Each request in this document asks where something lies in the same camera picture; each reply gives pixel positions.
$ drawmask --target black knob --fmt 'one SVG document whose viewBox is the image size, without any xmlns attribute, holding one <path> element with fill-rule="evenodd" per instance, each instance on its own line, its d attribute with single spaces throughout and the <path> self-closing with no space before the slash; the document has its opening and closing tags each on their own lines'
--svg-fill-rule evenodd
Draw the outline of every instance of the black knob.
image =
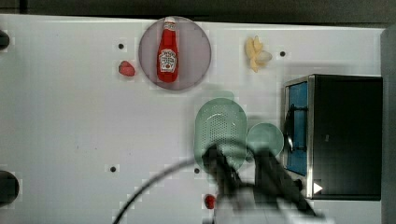
<svg viewBox="0 0 396 224">
<path fill-rule="evenodd" d="M 14 202 L 19 192 L 17 177 L 7 171 L 0 171 L 0 207 Z"/>
<path fill-rule="evenodd" d="M 0 30 L 0 50 L 6 49 L 9 45 L 9 36 Z"/>
<path fill-rule="evenodd" d="M 298 187 L 299 191 L 303 189 L 303 182 L 301 181 L 301 179 L 294 180 L 294 184 Z"/>
</svg>

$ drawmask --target black cable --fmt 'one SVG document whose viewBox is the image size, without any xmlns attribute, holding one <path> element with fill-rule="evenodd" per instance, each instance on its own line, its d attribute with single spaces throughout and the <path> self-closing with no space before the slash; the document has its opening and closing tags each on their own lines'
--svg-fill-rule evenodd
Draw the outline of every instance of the black cable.
<svg viewBox="0 0 396 224">
<path fill-rule="evenodd" d="M 118 224 L 120 223 L 120 220 L 122 219 L 122 216 L 124 215 L 124 213 L 128 210 L 129 206 L 131 206 L 131 204 L 137 199 L 137 197 L 139 197 L 146 189 L 148 189 L 149 187 L 151 187 L 152 184 L 154 184 L 155 182 L 158 182 L 162 179 L 164 179 L 167 175 L 172 174 L 173 172 L 176 172 L 184 167 L 190 166 L 195 164 L 195 159 L 189 159 L 183 162 L 180 162 L 178 164 L 175 164 L 171 167 L 169 167 L 168 169 L 164 170 L 163 172 L 161 172 L 160 174 L 155 175 L 154 177 L 152 177 L 145 185 L 143 185 L 135 194 L 134 196 L 129 200 L 128 203 L 126 203 L 122 209 L 120 210 L 119 214 L 117 215 L 117 218 L 114 220 L 113 224 Z"/>
</svg>

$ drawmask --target round plate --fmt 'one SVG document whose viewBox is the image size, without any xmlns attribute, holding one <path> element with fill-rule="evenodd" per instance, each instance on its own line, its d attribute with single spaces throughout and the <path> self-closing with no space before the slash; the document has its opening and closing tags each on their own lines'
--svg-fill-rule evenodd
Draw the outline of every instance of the round plate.
<svg viewBox="0 0 396 224">
<path fill-rule="evenodd" d="M 277 156 L 283 149 L 283 133 L 273 124 L 259 123 L 248 132 L 247 143 L 255 152 L 260 148 L 269 148 Z"/>
<path fill-rule="evenodd" d="M 198 84 L 210 65 L 211 48 L 205 32 L 195 22 L 182 17 L 176 21 L 178 76 L 175 82 L 162 82 L 157 77 L 157 53 L 163 33 L 164 18 L 152 24 L 143 34 L 139 62 L 146 76 L 156 85 L 180 91 Z"/>
</svg>

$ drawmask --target yellow snack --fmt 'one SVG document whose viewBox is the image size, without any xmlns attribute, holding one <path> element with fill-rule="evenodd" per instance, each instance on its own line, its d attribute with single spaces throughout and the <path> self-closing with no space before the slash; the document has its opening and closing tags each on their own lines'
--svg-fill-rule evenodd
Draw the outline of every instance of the yellow snack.
<svg viewBox="0 0 396 224">
<path fill-rule="evenodd" d="M 245 51 L 249 59 L 251 59 L 256 54 L 255 49 L 253 47 L 253 38 L 249 37 L 247 39 L 247 43 L 245 45 Z"/>
<path fill-rule="evenodd" d="M 260 53 L 262 52 L 262 49 L 264 48 L 264 44 L 260 43 L 259 37 L 255 36 L 254 40 L 253 40 L 253 47 L 254 47 L 254 51 L 256 53 Z"/>
<path fill-rule="evenodd" d="M 253 69 L 255 73 L 259 71 L 259 65 L 256 64 L 256 57 L 253 57 L 250 59 L 250 68 Z"/>
<path fill-rule="evenodd" d="M 259 72 L 259 68 L 265 66 L 272 59 L 272 55 L 264 51 L 263 48 L 264 44 L 260 43 L 258 36 L 255 36 L 254 39 L 251 37 L 247 38 L 245 52 L 250 59 L 250 68 L 255 73 Z"/>
</svg>

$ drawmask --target ketchup bottle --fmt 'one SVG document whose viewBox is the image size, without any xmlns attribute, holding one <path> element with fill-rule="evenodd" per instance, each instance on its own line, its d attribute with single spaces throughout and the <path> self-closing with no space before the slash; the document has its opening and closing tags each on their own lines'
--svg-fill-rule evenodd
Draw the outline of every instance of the ketchup bottle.
<svg viewBox="0 0 396 224">
<path fill-rule="evenodd" d="M 165 18 L 163 37 L 157 54 L 157 76 L 163 82 L 174 82 L 177 79 L 178 50 L 175 26 L 174 18 Z"/>
</svg>

